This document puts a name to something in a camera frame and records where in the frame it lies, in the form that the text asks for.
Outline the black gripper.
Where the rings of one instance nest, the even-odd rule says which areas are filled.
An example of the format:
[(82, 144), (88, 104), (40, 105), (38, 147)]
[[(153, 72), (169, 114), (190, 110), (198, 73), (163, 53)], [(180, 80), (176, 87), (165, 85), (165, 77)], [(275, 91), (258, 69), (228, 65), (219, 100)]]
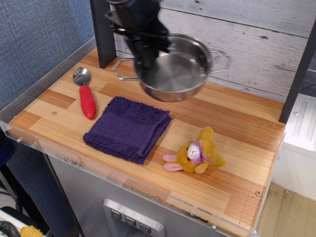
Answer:
[[(152, 68), (159, 52), (168, 53), (170, 46), (168, 29), (158, 19), (159, 1), (109, 0), (108, 3), (114, 9), (104, 17), (111, 21), (115, 33), (125, 36), (136, 66)], [(131, 41), (136, 41), (135, 48)]]

